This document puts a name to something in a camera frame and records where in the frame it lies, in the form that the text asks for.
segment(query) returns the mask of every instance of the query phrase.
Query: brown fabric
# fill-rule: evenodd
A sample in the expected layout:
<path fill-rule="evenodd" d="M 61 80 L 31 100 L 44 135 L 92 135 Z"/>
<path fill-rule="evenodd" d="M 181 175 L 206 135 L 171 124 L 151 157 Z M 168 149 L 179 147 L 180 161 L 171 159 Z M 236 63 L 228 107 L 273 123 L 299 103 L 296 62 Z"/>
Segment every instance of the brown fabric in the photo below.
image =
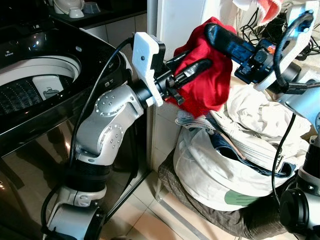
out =
<path fill-rule="evenodd" d="M 286 232 L 270 196 L 261 197 L 248 207 L 236 211 L 214 210 L 195 200 L 184 189 L 175 173 L 174 151 L 159 166 L 158 175 L 165 188 L 187 208 L 236 237 L 262 240 Z"/>

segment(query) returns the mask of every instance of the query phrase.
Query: white wall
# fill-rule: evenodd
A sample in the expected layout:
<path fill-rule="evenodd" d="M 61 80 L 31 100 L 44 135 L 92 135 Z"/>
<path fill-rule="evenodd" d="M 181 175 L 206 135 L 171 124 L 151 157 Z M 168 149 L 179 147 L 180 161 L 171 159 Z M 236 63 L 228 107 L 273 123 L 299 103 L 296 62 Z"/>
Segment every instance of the white wall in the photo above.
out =
<path fill-rule="evenodd" d="M 232 0 L 158 0 L 156 37 L 165 44 L 164 58 L 171 59 L 174 50 L 183 46 L 191 32 L 210 17 L 234 26 L 236 14 L 237 8 Z M 156 172 L 176 147 L 181 129 L 175 123 L 177 110 L 176 106 L 168 103 L 154 109 L 151 162 Z"/>

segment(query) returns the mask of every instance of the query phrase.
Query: pile of clothes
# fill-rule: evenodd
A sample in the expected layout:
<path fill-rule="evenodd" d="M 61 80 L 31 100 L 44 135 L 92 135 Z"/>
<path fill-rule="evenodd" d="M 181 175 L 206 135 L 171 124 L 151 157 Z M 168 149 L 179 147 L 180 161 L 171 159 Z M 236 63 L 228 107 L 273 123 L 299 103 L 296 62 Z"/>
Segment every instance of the pile of clothes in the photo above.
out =
<path fill-rule="evenodd" d="M 219 111 L 193 118 L 180 110 L 173 165 L 185 190 L 218 211 L 235 211 L 272 193 L 272 166 L 291 116 L 253 85 L 233 86 Z M 310 128 L 296 117 L 277 160 L 276 187 L 303 165 L 309 144 L 301 136 Z"/>

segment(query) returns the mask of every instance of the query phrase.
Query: black cable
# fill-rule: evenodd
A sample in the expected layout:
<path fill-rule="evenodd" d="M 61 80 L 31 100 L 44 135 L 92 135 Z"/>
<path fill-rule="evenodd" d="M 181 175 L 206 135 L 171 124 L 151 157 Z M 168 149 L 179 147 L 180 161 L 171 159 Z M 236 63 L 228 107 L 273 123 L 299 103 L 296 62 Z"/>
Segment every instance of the black cable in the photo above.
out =
<path fill-rule="evenodd" d="M 318 23 L 313 29 L 316 29 L 317 27 L 319 27 L 320 26 L 320 23 Z"/>
<path fill-rule="evenodd" d="M 277 191 L 276 191 L 276 184 L 275 184 L 275 175 L 276 175 L 276 166 L 277 166 L 277 161 L 278 161 L 278 157 L 279 157 L 279 154 L 280 154 L 280 151 L 282 150 L 282 145 L 284 144 L 290 130 L 291 130 L 291 127 L 292 125 L 294 124 L 294 121 L 295 121 L 295 118 L 296 118 L 296 114 L 293 113 L 292 114 L 292 117 L 291 117 L 291 120 L 290 120 L 290 123 L 279 143 L 279 146 L 276 150 L 276 153 L 275 153 L 275 156 L 274 156 L 274 160 L 273 160 L 273 165 L 272 165 L 272 172 L 271 172 L 271 185 L 272 185 L 272 191 L 273 191 L 273 194 L 274 194 L 274 197 L 275 197 L 275 200 L 276 202 L 278 203 L 278 207 L 280 208 L 280 199 L 279 199 L 279 196 L 277 194 Z"/>
<path fill-rule="evenodd" d="M 253 15 L 251 16 L 250 20 L 248 21 L 248 23 L 246 25 L 243 25 L 240 29 L 244 29 L 246 26 L 251 26 L 253 24 L 255 24 L 256 20 L 257 20 L 257 17 L 258 17 L 258 11 L 259 11 L 259 8 L 257 7 L 255 12 L 253 13 Z"/>
<path fill-rule="evenodd" d="M 75 157 L 75 146 L 76 146 L 76 137 L 77 137 L 77 131 L 80 127 L 80 124 L 81 124 L 81 121 L 82 121 L 82 118 L 85 114 L 85 111 L 87 110 L 88 108 L 88 105 L 89 103 L 91 102 L 92 100 L 92 97 L 95 93 L 95 90 L 97 88 L 97 85 L 101 79 L 101 77 L 103 76 L 106 68 L 108 67 L 109 63 L 111 62 L 111 60 L 117 55 L 117 53 L 127 44 L 130 44 L 131 42 L 133 41 L 133 38 L 132 37 L 129 37 L 127 38 L 126 40 L 124 40 L 122 43 L 120 43 L 120 45 L 114 50 L 113 54 L 109 57 L 108 61 L 106 61 L 106 64 L 104 65 L 100 75 L 98 76 L 98 78 L 96 79 L 95 83 L 94 83 L 94 86 L 91 90 L 91 93 L 88 97 L 88 99 L 86 100 L 85 104 L 84 104 L 84 107 L 80 113 L 80 116 L 78 117 L 77 121 L 76 121 L 76 124 L 74 125 L 74 128 L 73 128 L 73 132 L 72 132 L 72 138 L 71 138 L 71 146 L 70 146 L 70 156 L 69 156 L 69 167 L 72 166 L 73 164 L 73 160 L 74 160 L 74 157 Z"/>
<path fill-rule="evenodd" d="M 316 42 L 316 40 L 314 39 L 314 37 L 313 36 L 311 36 L 311 42 L 313 42 L 315 45 L 316 45 L 316 47 L 312 47 L 312 49 L 319 49 L 319 50 L 317 50 L 317 51 L 320 51 L 320 46 L 319 46 L 319 44 Z"/>
<path fill-rule="evenodd" d="M 48 204 L 51 200 L 51 198 L 54 196 L 54 194 L 57 192 L 57 190 L 62 186 L 62 182 L 61 183 L 58 183 L 57 185 L 55 185 L 55 187 L 49 192 L 49 194 L 46 196 L 43 204 L 42 204 L 42 207 L 41 207 L 41 213 L 40 213 L 40 220 L 41 220 L 41 231 L 48 235 L 50 233 L 52 233 L 53 231 L 49 230 L 48 227 L 47 227 L 47 207 L 48 207 Z"/>
<path fill-rule="evenodd" d="M 259 39 L 259 37 L 258 37 L 258 35 L 257 35 L 256 31 L 255 31 L 251 26 L 247 26 L 247 28 L 251 30 L 251 32 L 250 32 L 250 33 L 253 33 L 253 34 L 254 34 L 254 36 L 255 36 L 257 39 Z"/>
<path fill-rule="evenodd" d="M 300 24 L 302 24 L 305 21 L 312 21 L 314 19 L 313 15 L 309 12 L 305 12 L 303 13 L 301 16 L 299 16 L 298 18 L 296 18 L 291 24 L 290 26 L 286 29 L 286 31 L 284 32 L 280 43 L 276 46 L 275 48 L 275 53 L 273 56 L 273 65 L 274 65 L 274 73 L 276 76 L 276 81 L 278 82 L 278 84 L 285 89 L 288 89 L 289 84 L 286 82 L 286 80 L 281 76 L 281 72 L 280 72 L 280 60 L 282 57 L 282 50 L 290 36 L 290 34 L 293 32 L 294 29 L 296 29 L 296 27 L 298 27 Z"/>

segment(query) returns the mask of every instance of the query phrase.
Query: washing machine drum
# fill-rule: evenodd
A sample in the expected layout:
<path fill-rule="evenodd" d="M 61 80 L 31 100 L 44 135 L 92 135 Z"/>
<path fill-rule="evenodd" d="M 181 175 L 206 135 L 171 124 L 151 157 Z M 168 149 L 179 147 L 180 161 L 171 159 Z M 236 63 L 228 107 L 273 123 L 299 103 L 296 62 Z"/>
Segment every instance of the washing machine drum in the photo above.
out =
<path fill-rule="evenodd" d="M 59 94 L 71 86 L 80 71 L 77 60 L 58 55 L 24 59 L 0 69 L 0 116 Z"/>

